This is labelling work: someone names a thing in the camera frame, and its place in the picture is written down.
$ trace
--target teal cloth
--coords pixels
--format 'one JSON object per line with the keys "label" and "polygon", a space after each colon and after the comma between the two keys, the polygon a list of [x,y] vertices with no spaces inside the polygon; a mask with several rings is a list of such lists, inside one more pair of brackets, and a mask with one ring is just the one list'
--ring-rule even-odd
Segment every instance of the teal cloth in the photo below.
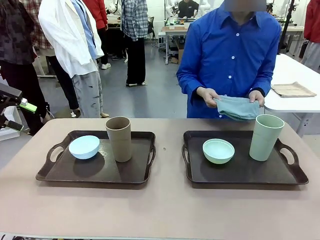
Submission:
{"label": "teal cloth", "polygon": [[218,112],[237,121],[253,120],[260,115],[258,101],[253,103],[248,98],[220,96],[221,100],[215,99]]}

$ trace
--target white jacket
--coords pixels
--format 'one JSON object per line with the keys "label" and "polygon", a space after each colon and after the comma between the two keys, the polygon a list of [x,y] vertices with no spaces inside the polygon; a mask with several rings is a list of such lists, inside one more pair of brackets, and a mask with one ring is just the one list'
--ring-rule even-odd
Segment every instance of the white jacket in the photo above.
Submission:
{"label": "white jacket", "polygon": [[[104,53],[96,21],[87,7],[85,10],[93,33],[95,52],[100,58]],[[54,48],[56,58],[70,78],[98,71],[89,53],[81,19],[71,0],[42,0],[38,18],[44,35]]]}

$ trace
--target gray pants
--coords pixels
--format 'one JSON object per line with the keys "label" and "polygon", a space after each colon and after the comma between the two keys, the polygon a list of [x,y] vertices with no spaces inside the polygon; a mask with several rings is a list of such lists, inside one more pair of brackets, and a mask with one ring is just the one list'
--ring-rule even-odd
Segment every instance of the gray pants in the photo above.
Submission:
{"label": "gray pants", "polygon": [[318,71],[320,66],[320,43],[309,42],[301,63],[313,71]]}
{"label": "gray pants", "polygon": [[93,71],[72,78],[82,118],[100,118],[103,113],[103,97],[100,74]]}

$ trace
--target light blue bowl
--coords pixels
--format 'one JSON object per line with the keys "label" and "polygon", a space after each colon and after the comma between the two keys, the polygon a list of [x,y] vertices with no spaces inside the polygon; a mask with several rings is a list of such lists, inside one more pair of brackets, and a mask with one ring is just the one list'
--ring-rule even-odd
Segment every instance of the light blue bowl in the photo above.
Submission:
{"label": "light blue bowl", "polygon": [[70,153],[77,159],[90,159],[99,150],[100,139],[96,136],[81,136],[69,145]]}
{"label": "light blue bowl", "polygon": [[206,141],[202,150],[206,159],[214,164],[225,164],[235,155],[235,148],[226,140],[210,139]]}

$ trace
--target red plaid shirt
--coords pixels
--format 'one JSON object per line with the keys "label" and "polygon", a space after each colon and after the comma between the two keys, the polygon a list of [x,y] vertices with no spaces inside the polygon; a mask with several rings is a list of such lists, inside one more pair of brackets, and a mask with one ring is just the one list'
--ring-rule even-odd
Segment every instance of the red plaid shirt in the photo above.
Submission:
{"label": "red plaid shirt", "polygon": [[34,22],[34,31],[30,34],[32,44],[39,49],[54,49],[45,37],[39,23],[38,15],[42,0],[20,0]]}

